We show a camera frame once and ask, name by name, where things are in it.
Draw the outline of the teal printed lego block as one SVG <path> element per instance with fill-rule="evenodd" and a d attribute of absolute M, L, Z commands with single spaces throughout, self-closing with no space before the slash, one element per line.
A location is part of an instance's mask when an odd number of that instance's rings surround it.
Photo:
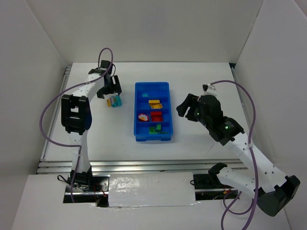
<path fill-rule="evenodd" d="M 109 98 L 110 102 L 111 102 L 111 106 L 112 107 L 118 107 L 117 101 L 116 101 L 116 96 L 111 96 Z"/>

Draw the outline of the long teal lego brick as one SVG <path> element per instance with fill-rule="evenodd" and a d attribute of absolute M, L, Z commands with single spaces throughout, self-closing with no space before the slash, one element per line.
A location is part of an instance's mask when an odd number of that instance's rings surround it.
<path fill-rule="evenodd" d="M 119 95 L 116 96 L 116 101 L 117 101 L 118 106 L 122 106 L 122 101 Z"/>

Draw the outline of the yellow striped lego brick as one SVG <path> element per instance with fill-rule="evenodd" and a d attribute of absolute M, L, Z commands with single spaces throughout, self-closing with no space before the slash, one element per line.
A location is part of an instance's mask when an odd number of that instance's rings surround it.
<path fill-rule="evenodd" d="M 163 105 L 161 103 L 158 103 L 158 104 L 151 105 L 151 108 L 152 109 L 162 109 Z"/>

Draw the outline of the red sloped lego piece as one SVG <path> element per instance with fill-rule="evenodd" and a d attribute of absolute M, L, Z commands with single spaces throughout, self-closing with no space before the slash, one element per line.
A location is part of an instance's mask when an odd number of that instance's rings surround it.
<path fill-rule="evenodd" d="M 163 122 L 163 118 L 161 116 L 152 116 L 151 121 L 152 122 Z"/>

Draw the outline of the red flower lego brick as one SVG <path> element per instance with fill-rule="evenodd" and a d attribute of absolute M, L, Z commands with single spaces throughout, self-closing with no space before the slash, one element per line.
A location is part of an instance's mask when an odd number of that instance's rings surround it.
<path fill-rule="evenodd" d="M 144 114 L 144 113 L 138 114 L 138 121 L 148 122 L 149 120 L 150 120 L 150 117 L 147 114 Z"/>

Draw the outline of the small green lego brick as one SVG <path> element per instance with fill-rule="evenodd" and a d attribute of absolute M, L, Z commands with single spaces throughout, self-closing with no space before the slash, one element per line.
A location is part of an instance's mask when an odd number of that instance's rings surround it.
<path fill-rule="evenodd" d="M 155 127 L 149 127 L 149 134 L 156 134 L 156 130 L 155 130 Z"/>

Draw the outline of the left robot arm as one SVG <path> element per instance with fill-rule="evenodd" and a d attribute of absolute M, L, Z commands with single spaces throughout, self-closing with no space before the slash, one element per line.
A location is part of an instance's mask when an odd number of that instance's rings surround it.
<path fill-rule="evenodd" d="M 85 85 L 61 98 L 61 124 L 73 145 L 70 178 L 77 185 L 91 188 L 94 183 L 87 147 L 87 134 L 92 125 L 91 100 L 94 96 L 104 99 L 110 95 L 106 100 L 109 107 L 122 106 L 122 89 L 118 76 L 112 74 L 114 67 L 110 61 L 102 60 L 100 66 L 89 71 Z"/>

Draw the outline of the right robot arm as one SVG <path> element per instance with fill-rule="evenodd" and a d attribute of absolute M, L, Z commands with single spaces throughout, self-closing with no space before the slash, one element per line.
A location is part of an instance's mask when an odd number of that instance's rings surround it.
<path fill-rule="evenodd" d="M 276 216 L 294 198 L 300 186 L 299 179 L 286 175 L 255 145 L 248 143 L 243 127 L 223 114 L 221 103 L 214 95 L 198 97 L 188 94 L 176 110 L 180 117 L 204 125 L 209 135 L 234 153 L 249 170 L 257 170 L 253 177 L 248 177 L 225 163 L 218 163 L 209 173 L 214 174 L 221 184 L 256 197 L 258 207 L 271 217 Z"/>

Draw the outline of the blue divided plastic tray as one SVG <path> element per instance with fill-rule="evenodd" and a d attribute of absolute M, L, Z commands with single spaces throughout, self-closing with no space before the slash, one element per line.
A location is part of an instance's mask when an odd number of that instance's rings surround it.
<path fill-rule="evenodd" d="M 143 93 L 147 93 L 149 97 L 142 97 Z M 134 136 L 136 141 L 170 141 L 173 135 L 173 122 L 171 110 L 171 97 L 168 82 L 137 82 L 135 83 L 135 100 L 134 100 Z M 149 100 L 160 100 L 163 105 L 162 109 L 152 109 L 149 106 Z M 161 111 L 163 122 L 152 122 L 150 116 L 151 111 Z M 150 117 L 148 122 L 138 121 L 138 114 L 144 113 Z M 155 127 L 161 124 L 161 132 L 168 134 L 149 134 L 149 127 Z"/>

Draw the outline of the white foil cover panel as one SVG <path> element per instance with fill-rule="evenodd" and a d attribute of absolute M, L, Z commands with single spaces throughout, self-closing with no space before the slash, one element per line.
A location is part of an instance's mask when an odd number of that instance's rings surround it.
<path fill-rule="evenodd" d="M 109 179 L 110 207 L 179 207 L 196 204 L 190 172 L 113 173 Z"/>

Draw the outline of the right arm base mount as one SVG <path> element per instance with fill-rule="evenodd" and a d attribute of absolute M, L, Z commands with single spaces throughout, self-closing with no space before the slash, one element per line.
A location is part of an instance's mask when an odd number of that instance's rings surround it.
<path fill-rule="evenodd" d="M 228 193 L 228 198 L 235 198 L 238 194 L 236 189 L 221 184 L 216 176 L 210 174 L 194 174 L 190 184 L 194 186 L 197 201 L 221 200 Z"/>

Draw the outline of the aluminium frame rail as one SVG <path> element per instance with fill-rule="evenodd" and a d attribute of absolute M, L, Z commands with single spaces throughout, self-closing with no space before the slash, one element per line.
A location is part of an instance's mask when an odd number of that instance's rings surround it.
<path fill-rule="evenodd" d="M 240 160 L 164 160 L 164 161 L 92 161 L 92 172 L 102 173 L 138 173 L 138 172 L 170 172 L 170 171 L 206 171 L 215 164 L 222 162 L 234 169 L 245 169 Z M 37 174 L 69 173 L 71 162 L 69 161 L 41 161 Z"/>

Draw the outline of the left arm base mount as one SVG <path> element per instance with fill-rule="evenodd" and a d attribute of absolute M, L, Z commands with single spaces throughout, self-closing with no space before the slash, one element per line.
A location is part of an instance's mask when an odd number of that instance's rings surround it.
<path fill-rule="evenodd" d="M 96 207 L 108 207 L 109 177 L 94 177 L 91 187 L 75 184 L 70 185 L 70 178 L 65 179 L 62 175 L 57 176 L 57 180 L 66 184 L 63 203 L 93 203 Z"/>

